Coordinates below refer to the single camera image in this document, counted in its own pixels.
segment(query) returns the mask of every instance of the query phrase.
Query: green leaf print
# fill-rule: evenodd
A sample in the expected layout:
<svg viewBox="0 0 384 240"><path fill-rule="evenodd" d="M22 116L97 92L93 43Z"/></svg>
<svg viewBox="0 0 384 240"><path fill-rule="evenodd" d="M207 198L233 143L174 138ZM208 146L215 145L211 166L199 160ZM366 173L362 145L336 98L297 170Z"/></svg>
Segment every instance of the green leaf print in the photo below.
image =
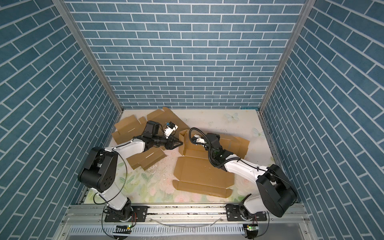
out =
<svg viewBox="0 0 384 240"><path fill-rule="evenodd" d="M135 179L135 176L131 176L130 179L127 180L127 183L131 182L133 179Z"/></svg>
<svg viewBox="0 0 384 240"><path fill-rule="evenodd" d="M145 173L142 173L141 176L144 178L145 181L149 181L149 178L147 177L147 175Z"/></svg>

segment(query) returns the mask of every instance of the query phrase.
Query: flattened cardboard box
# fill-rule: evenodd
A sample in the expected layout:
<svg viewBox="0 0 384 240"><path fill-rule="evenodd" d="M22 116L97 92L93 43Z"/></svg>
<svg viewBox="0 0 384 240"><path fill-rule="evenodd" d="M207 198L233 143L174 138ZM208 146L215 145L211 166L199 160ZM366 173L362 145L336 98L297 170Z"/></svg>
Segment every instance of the flattened cardboard box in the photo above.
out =
<svg viewBox="0 0 384 240"><path fill-rule="evenodd" d="M160 123L162 126L165 126L166 122L173 122L178 126L175 133L176 136L179 135L180 131L189 129L189 127L169 108L163 107L162 110L157 109L149 113L147 115L147 120L145 117L137 119L134 115L120 120L120 122L115 124L117 131L112 133L112 137L117 144L127 142L133 137L139 136L143 133L147 121L155 121ZM127 161L133 169L141 166L144 170L147 170L150 166L166 157L163 150L165 150L164 147L152 147L145 152L138 153L127 158Z"/></svg>
<svg viewBox="0 0 384 240"><path fill-rule="evenodd" d="M177 190L207 194L216 197L229 197L235 183L233 173L223 171L202 158L178 157L172 184Z"/></svg>
<svg viewBox="0 0 384 240"><path fill-rule="evenodd" d="M180 131L179 140L184 144L179 152L186 157L179 157L176 162L172 184L177 190L227 198L232 190L228 187L235 184L235 175L215 168L208 161L208 152L202 145L194 145L189 140L189 130ZM245 158L249 141L227 134L220 134L220 144L228 151Z"/></svg>

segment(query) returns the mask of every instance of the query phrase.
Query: metal vent grille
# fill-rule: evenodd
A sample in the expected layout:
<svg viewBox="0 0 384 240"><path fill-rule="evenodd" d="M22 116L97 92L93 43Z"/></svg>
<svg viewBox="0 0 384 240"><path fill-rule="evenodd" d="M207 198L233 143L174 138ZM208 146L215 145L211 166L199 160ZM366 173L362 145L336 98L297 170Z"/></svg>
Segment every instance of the metal vent grille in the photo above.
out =
<svg viewBox="0 0 384 240"><path fill-rule="evenodd" d="M104 230L112 234L115 230L115 225L107 225ZM185 235L185 234L243 234L244 229L242 224L215 224L209 227L196 227L196 228L183 228L183 227L167 227L159 224L145 224L137 225L132 228L132 232L129 236L137 237L159 237L159 236L170 236L170 235ZM104 235L100 225L77 225L71 226L69 231L70 235ZM127 234L116 233L115 235L125 236Z"/></svg>

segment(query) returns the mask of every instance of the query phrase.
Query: floral table surface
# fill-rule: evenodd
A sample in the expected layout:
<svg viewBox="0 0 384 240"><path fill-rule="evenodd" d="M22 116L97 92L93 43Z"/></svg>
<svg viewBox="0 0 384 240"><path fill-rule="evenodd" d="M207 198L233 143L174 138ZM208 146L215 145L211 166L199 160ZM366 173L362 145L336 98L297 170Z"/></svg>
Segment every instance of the floral table surface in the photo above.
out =
<svg viewBox="0 0 384 240"><path fill-rule="evenodd" d="M198 127L203 131L215 133L226 133L233 136L240 136L250 140L245 159L259 165L270 166L274 163L265 135L262 131L256 111L252 110L173 110L188 126ZM136 117L146 115L151 111L126 110L123 118L132 114ZM207 121L216 116L214 122ZM167 157L144 171L141 167L133 170L127 163L125 165L119 158L115 182L119 188L122 187L126 172L127 180L122 193L135 203L171 203L171 202L238 202L247 194L257 194L255 183L235 175L235 184L229 187L233 193L228 198L214 197L203 194L176 190L172 181L177 178L173 175L176 160L181 154L178 149L165 150ZM89 191L84 203L92 204L94 192ZM96 202L103 200L96 195Z"/></svg>

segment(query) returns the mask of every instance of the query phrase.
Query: mounting plate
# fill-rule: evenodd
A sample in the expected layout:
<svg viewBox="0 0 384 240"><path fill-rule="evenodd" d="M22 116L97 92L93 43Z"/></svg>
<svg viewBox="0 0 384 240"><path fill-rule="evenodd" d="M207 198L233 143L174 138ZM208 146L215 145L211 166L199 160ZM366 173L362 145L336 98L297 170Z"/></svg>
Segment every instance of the mounting plate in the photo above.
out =
<svg viewBox="0 0 384 240"><path fill-rule="evenodd" d="M239 205L235 204L227 204L225 205L225 209L227 211L227 221L228 222L238 222L238 221L247 221L244 219L239 211ZM265 212L257 212L255 213L257 221L266 221Z"/></svg>
<svg viewBox="0 0 384 240"><path fill-rule="evenodd" d="M148 206L131 206L132 212L136 213L136 222L144 222L147 217ZM104 222L119 222L118 218L115 218L113 214L105 216Z"/></svg>

